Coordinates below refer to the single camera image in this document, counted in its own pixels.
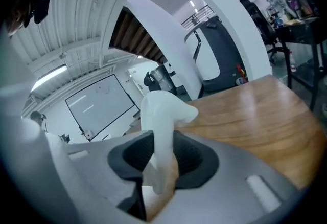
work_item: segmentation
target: staircase railing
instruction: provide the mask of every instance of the staircase railing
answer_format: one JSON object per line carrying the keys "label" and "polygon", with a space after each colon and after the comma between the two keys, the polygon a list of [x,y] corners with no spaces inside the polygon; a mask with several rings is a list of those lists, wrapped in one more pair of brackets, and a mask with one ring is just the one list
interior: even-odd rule
{"label": "staircase railing", "polygon": [[212,10],[212,8],[209,5],[205,5],[203,8],[198,10],[198,12],[194,13],[192,16],[190,16],[187,20],[185,20],[182,23],[182,26],[186,28],[186,30],[190,30],[192,27],[194,27],[197,23],[200,23],[206,18],[210,18],[212,16],[216,15],[215,12]]}
{"label": "staircase railing", "polygon": [[182,23],[182,26],[186,28],[186,30],[191,29],[194,27],[197,23],[200,23],[202,20],[214,16],[215,13],[212,10],[212,8],[209,5],[205,5],[203,8],[198,10],[195,14],[193,14],[191,17],[189,17],[187,20],[185,20]]}

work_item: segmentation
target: office chair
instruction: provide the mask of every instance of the office chair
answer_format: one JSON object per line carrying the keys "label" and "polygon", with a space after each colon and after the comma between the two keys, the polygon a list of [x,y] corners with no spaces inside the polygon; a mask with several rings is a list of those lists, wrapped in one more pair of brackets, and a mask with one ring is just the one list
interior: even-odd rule
{"label": "office chair", "polygon": [[145,86],[149,88],[149,91],[160,91],[161,87],[157,79],[147,72],[147,74],[144,77],[143,83]]}
{"label": "office chair", "polygon": [[275,60],[273,56],[277,52],[284,52],[282,47],[276,47],[277,36],[274,29],[267,22],[266,18],[263,16],[257,5],[249,0],[240,0],[246,11],[250,14],[253,19],[255,25],[261,32],[261,38],[265,45],[272,45],[272,49],[267,51],[267,54],[270,55],[270,62],[274,64]]}

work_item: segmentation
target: fluorescent light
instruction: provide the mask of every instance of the fluorescent light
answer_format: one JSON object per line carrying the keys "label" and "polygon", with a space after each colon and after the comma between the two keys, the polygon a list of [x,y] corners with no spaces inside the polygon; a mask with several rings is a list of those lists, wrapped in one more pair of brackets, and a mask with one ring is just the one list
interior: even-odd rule
{"label": "fluorescent light", "polygon": [[61,66],[58,69],[53,70],[52,72],[50,72],[49,74],[45,75],[44,77],[40,78],[35,84],[34,87],[32,88],[31,92],[36,89],[37,87],[41,86],[43,83],[45,83],[46,81],[48,81],[49,79],[57,76],[58,74],[60,74],[61,72],[64,72],[65,70],[67,70],[67,66]]}
{"label": "fluorescent light", "polygon": [[85,111],[83,111],[83,113],[86,112],[86,111],[88,111],[88,110],[89,110],[90,108],[92,108],[93,106],[94,106],[94,105],[88,107]]}
{"label": "fluorescent light", "polygon": [[86,95],[84,95],[82,98],[79,98],[78,100],[74,101],[71,105],[69,105],[68,107],[74,106],[77,102],[79,102],[81,99],[84,99],[86,97]]}

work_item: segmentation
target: white ceiling beam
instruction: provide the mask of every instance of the white ceiling beam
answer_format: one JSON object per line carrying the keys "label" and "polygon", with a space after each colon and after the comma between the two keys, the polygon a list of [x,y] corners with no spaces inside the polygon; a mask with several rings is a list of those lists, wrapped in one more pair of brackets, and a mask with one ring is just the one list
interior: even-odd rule
{"label": "white ceiling beam", "polygon": [[[42,102],[38,103],[37,106],[35,106],[33,109],[37,110],[39,112],[44,112],[47,108],[49,108],[49,106],[52,106],[59,100],[64,99],[65,97],[71,96],[78,90],[85,88],[86,86],[92,84],[93,82],[99,81],[101,78],[107,77],[108,73],[112,73],[112,71],[115,70],[115,68],[116,68],[115,65],[107,66],[103,69],[94,71],[83,77],[80,77],[80,78],[66,84],[65,86],[57,89],[55,92],[53,92],[50,96],[48,96]],[[23,117],[29,116],[31,111],[32,110],[30,110],[30,109],[23,110],[22,116]]]}
{"label": "white ceiling beam", "polygon": [[100,37],[95,37],[95,38],[88,38],[88,39],[85,39],[85,40],[81,40],[81,41],[78,41],[78,42],[68,44],[66,46],[63,46],[62,48],[52,50],[51,52],[49,52],[49,53],[43,55],[42,57],[34,60],[30,64],[28,64],[28,67],[30,68],[30,70],[32,72],[36,72],[40,68],[42,68],[45,65],[51,63],[52,61],[56,60],[63,51],[65,51],[67,53],[77,51],[77,50],[83,49],[85,47],[90,47],[90,46],[97,45],[97,44],[100,43],[100,41],[101,41]]}
{"label": "white ceiling beam", "polygon": [[128,56],[125,55],[125,56],[122,56],[122,57],[109,59],[107,63],[104,63],[103,67],[105,67],[107,65],[117,64],[118,62],[125,61],[125,60],[130,60],[130,59],[133,59],[133,58],[135,58],[135,56],[130,54]]}

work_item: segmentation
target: wooden table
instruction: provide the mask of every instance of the wooden table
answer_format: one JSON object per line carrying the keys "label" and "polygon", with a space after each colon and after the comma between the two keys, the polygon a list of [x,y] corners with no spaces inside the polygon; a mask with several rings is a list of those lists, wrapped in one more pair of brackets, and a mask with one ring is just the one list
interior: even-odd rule
{"label": "wooden table", "polygon": [[324,133],[304,102],[273,76],[188,104],[198,108],[198,117],[175,129],[244,148],[299,189],[315,177],[326,149]]}
{"label": "wooden table", "polygon": [[[325,23],[316,17],[304,19],[300,24],[284,26],[275,29],[282,48],[284,49],[285,62],[287,68],[287,86],[292,88],[292,78],[302,84],[312,93],[310,110],[313,110],[318,95],[319,80],[327,74],[326,57],[323,52],[322,42],[327,39],[327,33],[324,31]],[[301,64],[296,72],[291,72],[290,51],[286,43],[299,43],[311,45],[312,59]],[[320,44],[320,57],[322,61],[322,71],[320,70],[319,54],[317,44]]]}

